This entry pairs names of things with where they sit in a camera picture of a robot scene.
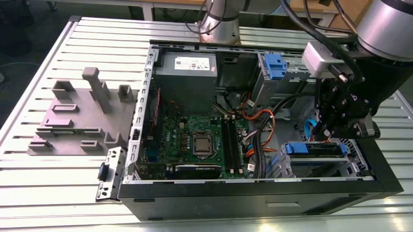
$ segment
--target metal bracket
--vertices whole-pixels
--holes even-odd
[[[118,201],[117,191],[121,182],[121,172],[125,158],[125,150],[114,147],[108,150],[104,163],[98,169],[98,183],[96,202]]]
[[[318,41],[309,41],[304,47],[301,62],[315,78],[334,78],[328,72],[330,64],[343,64],[331,56],[326,46]]]
[[[359,173],[359,169],[356,167],[356,164],[352,162],[346,162],[343,165],[338,168],[340,176],[344,177],[356,177],[356,173]]]

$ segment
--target aluminum extrusion table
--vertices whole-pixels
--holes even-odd
[[[376,144],[403,192],[330,216],[141,223],[121,203],[94,203],[105,156],[29,156],[26,146],[49,107],[56,80],[88,87],[85,66],[100,69],[108,88],[141,87],[149,39],[196,41],[180,23],[81,18],[65,25],[0,130],[0,228],[138,231],[413,231],[413,110],[396,92],[374,117]],[[240,28],[244,45],[304,48],[303,32]]]

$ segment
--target sticker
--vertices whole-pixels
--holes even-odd
[[[251,107],[253,107],[253,102],[252,102],[249,99],[245,101],[245,103],[247,103]]]
[[[248,163],[247,164],[247,168],[245,168],[249,172],[252,172],[255,170],[255,165]]]
[[[174,58],[176,70],[209,70],[208,58],[199,57],[176,57]]]

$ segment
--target robotic arm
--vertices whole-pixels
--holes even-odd
[[[297,18],[287,0],[280,4],[291,20],[315,38],[301,57],[316,78],[314,140],[378,138],[371,117],[413,74],[413,2],[374,0],[356,34],[344,39],[327,38]],[[239,11],[267,14],[279,7],[279,1],[207,0],[205,5],[199,31],[188,29],[199,34],[201,42],[236,44]]]
[[[346,41],[346,54],[355,61],[356,78],[343,59],[318,41],[311,41],[301,61],[316,77],[315,108],[319,121],[315,141],[336,138],[378,138],[371,120],[379,104],[413,74],[413,5],[400,0],[374,0]]]
[[[215,44],[239,44],[239,12],[268,14],[280,2],[276,0],[207,0],[207,14],[197,23],[200,42]]]

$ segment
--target ram slot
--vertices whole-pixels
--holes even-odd
[[[237,135],[236,135],[236,128],[235,128],[235,120],[229,119],[227,121],[227,130],[228,130],[228,136],[229,136],[229,144],[231,144],[231,158],[233,163],[233,169],[240,174],[243,173],[243,170],[240,168],[240,161],[239,161],[239,149],[237,149]]]
[[[227,130],[227,122],[228,120],[220,119],[220,130],[221,130],[221,145],[224,148],[224,164],[225,164],[225,172],[233,173],[233,162],[231,157],[231,142]]]

